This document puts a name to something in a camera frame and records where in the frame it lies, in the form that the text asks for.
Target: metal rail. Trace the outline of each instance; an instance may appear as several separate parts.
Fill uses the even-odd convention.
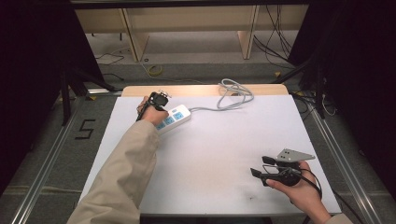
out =
[[[50,171],[53,165],[55,164],[56,159],[58,158],[62,146],[64,145],[64,141],[67,135],[69,134],[71,127],[74,124],[76,114],[78,113],[79,108],[81,107],[83,102],[84,102],[84,97],[78,97],[76,99],[74,103],[75,109],[70,120],[59,131],[58,136],[56,137],[55,142],[53,143],[47,158],[45,159],[43,165],[40,168],[40,171],[35,177],[35,181],[27,191],[20,206],[18,207],[15,217],[12,219],[11,222],[12,224],[26,223],[27,218],[30,216],[33,207],[35,206],[35,202],[37,201],[38,196],[40,195],[40,191],[42,190],[44,184],[46,183],[50,175]]]
[[[364,187],[361,185],[361,182],[355,175],[355,172],[350,166],[346,156],[343,153],[343,150],[335,140],[334,135],[332,135],[332,131],[327,125],[326,120],[322,119],[316,110],[313,112],[313,117],[365,220],[370,224],[381,224],[382,221],[378,213],[375,211],[375,207],[370,197],[367,195]]]

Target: beige sleeve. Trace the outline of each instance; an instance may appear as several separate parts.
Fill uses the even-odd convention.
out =
[[[344,214],[339,214],[330,218],[326,224],[352,224],[349,218]]]
[[[67,223],[138,224],[138,207],[154,170],[158,144],[158,132],[150,122],[132,125]]]

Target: power strip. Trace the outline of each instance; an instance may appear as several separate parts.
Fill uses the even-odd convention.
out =
[[[168,118],[164,119],[163,122],[156,127],[160,134],[166,133],[169,130],[176,128],[178,125],[191,118],[190,110],[184,105],[179,105],[171,110],[168,110],[168,113]]]

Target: gray cable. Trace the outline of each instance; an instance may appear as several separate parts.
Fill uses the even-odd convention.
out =
[[[208,107],[193,107],[193,108],[189,108],[190,112],[197,111],[197,110],[225,111],[225,110],[238,109],[239,108],[238,106],[248,103],[254,99],[253,92],[251,92],[248,88],[242,86],[241,84],[239,84],[229,78],[224,78],[221,81],[221,83],[219,83],[219,85],[222,86],[226,90],[226,92],[224,92],[224,94],[219,99],[218,104],[217,104],[217,109],[208,108]],[[238,103],[234,103],[234,104],[226,105],[226,106],[220,106],[222,100],[227,95],[228,91],[234,91],[234,92],[238,93],[239,96],[243,96],[243,99]]]

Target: white sheet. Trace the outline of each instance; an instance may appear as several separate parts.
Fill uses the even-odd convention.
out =
[[[218,96],[174,97],[166,109],[181,104],[214,108],[218,99]],[[141,100],[141,97],[117,100],[81,198],[123,133],[135,121],[135,108]],[[224,104],[236,100],[239,97],[228,97]],[[285,147],[317,156],[288,95],[256,96],[233,111],[195,111],[191,120],[161,136],[157,165],[140,205],[141,212],[172,216],[302,213],[283,193],[264,187],[250,173],[250,167],[263,171],[262,156],[275,157]],[[329,212],[340,213],[318,159],[308,163],[320,181],[322,201]]]

